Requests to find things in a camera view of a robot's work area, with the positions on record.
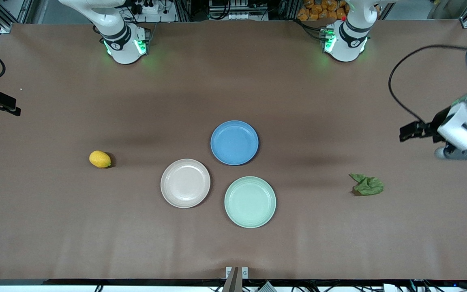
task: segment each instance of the plate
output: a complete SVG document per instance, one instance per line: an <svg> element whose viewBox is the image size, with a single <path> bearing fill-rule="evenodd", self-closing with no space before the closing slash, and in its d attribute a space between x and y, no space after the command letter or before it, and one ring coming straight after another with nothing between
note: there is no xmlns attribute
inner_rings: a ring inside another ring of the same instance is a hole
<svg viewBox="0 0 467 292"><path fill-rule="evenodd" d="M240 120L223 122L210 139L212 153L224 164L241 165L250 161L259 148L257 132Z"/></svg>
<svg viewBox="0 0 467 292"><path fill-rule="evenodd" d="M161 176L161 194L169 204L190 208L201 203L210 190L210 174L194 159L180 159L169 165Z"/></svg>
<svg viewBox="0 0 467 292"><path fill-rule="evenodd" d="M225 209L233 223L244 228L261 227L275 213L275 192L261 178L242 177L226 190Z"/></svg>

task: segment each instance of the lemon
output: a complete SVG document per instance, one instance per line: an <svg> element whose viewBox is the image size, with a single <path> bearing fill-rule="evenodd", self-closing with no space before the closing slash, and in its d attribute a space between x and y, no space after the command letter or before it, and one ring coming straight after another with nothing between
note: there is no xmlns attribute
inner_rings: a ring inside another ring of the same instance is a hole
<svg viewBox="0 0 467 292"><path fill-rule="evenodd" d="M89 162L98 168L106 168L111 166L111 157L103 151L96 150L89 155Z"/></svg>

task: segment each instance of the mint green plate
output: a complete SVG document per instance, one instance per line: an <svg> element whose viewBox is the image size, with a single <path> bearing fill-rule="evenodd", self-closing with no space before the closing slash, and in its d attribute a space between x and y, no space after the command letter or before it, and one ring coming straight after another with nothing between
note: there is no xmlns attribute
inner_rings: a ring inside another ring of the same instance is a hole
<svg viewBox="0 0 467 292"><path fill-rule="evenodd" d="M275 213L275 192L261 178L242 177L226 190L225 209L233 223L244 228L261 227Z"/></svg>

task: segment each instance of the table surface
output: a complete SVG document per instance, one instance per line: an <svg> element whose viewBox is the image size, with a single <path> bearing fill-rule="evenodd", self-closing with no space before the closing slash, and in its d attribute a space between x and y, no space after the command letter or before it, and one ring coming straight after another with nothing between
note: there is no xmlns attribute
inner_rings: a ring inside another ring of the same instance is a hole
<svg viewBox="0 0 467 292"><path fill-rule="evenodd" d="M13 26L0 39L0 90L21 117L0 112L0 279L251 278L467 279L467 161L410 140L413 120L387 79L428 44L467 45L457 20L377 22L366 51L339 63L291 22L161 24L150 55L120 65L91 26ZM421 116L467 92L463 52L421 52L395 77ZM244 120L256 157L226 166L214 128ZM93 150L116 166L99 170ZM173 161L196 159L212 187L197 207L159 189ZM355 196L351 172L385 191ZM232 223L228 185L258 176L276 192L258 229Z"/></svg>

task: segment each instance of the pile of potatoes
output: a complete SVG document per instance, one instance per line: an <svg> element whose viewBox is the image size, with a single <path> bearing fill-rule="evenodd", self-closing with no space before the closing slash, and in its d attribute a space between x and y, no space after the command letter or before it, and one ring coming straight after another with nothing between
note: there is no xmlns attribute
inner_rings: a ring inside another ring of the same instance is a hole
<svg viewBox="0 0 467 292"><path fill-rule="evenodd" d="M350 7L344 0L304 0L304 7L297 13L302 21L320 18L342 19L349 13Z"/></svg>

